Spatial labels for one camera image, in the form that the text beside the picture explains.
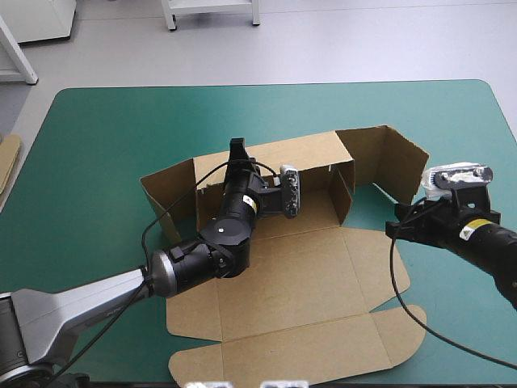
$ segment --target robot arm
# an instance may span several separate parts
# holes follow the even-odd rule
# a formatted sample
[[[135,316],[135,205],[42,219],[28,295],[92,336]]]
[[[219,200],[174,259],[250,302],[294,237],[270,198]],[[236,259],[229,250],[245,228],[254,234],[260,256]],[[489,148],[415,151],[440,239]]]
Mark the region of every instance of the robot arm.
[[[173,297],[214,277],[234,277],[250,264],[256,221],[269,214],[292,218],[300,208],[294,167],[282,166],[274,186],[232,139],[221,207],[197,237],[153,253],[150,268],[135,269],[61,293],[21,289],[0,295],[0,386],[38,384],[70,359],[78,336],[133,302]],[[151,281],[145,282],[144,272]]]
[[[402,225],[386,222],[393,238],[445,248],[489,273],[498,291],[517,309],[517,234],[499,225],[490,209],[487,185],[492,170],[476,163],[457,163],[424,172],[427,200]],[[410,205],[397,204],[403,220]]]

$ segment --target open cardboard box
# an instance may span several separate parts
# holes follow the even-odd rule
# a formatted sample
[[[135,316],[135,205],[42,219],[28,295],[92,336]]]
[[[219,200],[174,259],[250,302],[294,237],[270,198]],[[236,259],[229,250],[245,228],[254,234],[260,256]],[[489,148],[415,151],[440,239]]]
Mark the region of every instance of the open cardboard box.
[[[392,368],[412,356],[423,330],[402,309],[369,313],[393,296],[389,240],[341,225],[356,184],[376,183],[395,200],[411,202],[428,155],[388,126],[246,149],[273,168],[288,163],[299,169],[301,212],[292,220],[275,216],[257,223],[250,268],[240,276],[211,280],[167,301],[170,333],[221,341],[174,354],[176,380],[313,384]],[[200,156],[142,178],[149,202],[161,213],[228,156]],[[176,226],[183,220],[196,217],[199,229],[215,216],[224,174],[212,175],[162,219],[172,243],[180,240]],[[400,290],[407,289],[398,253],[395,268]],[[425,319],[422,309],[412,309]]]

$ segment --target yellow label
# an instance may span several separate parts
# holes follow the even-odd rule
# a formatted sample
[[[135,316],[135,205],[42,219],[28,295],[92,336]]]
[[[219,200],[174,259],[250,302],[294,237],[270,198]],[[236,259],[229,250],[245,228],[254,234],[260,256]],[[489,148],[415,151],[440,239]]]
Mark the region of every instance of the yellow label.
[[[470,236],[473,235],[477,228],[492,223],[493,222],[488,221],[485,218],[478,218],[477,220],[472,220],[463,227],[463,229],[460,232],[460,238],[464,239],[465,241],[468,241]]]

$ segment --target white cabinet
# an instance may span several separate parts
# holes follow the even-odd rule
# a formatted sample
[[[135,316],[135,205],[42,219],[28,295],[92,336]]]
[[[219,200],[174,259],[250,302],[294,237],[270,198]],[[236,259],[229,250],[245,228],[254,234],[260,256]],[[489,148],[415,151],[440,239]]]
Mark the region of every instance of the white cabinet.
[[[0,0],[0,15],[18,43],[70,36],[76,0]]]

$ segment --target white furniture leg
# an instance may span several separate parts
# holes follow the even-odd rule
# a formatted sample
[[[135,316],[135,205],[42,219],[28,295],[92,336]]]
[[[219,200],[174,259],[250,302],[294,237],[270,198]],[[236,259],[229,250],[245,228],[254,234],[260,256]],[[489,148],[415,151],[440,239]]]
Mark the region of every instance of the white furniture leg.
[[[167,22],[167,28],[170,30],[176,29],[176,21],[174,15],[170,13],[169,0],[162,0],[162,8],[163,14],[165,15],[165,20]]]
[[[0,15],[0,46],[2,46],[5,50],[9,58],[13,61],[16,66],[16,69],[19,71],[19,76],[21,80],[24,80],[29,85],[34,85],[38,82],[38,76],[36,72],[32,68],[31,64],[23,54],[20,49],[18,43],[16,42],[13,34],[7,27],[6,22],[2,19]],[[15,72],[12,70],[0,70],[0,77],[4,75],[3,80],[5,81],[19,81],[20,79],[16,79]]]
[[[260,0],[251,0],[251,11],[253,13],[253,25],[260,24]]]

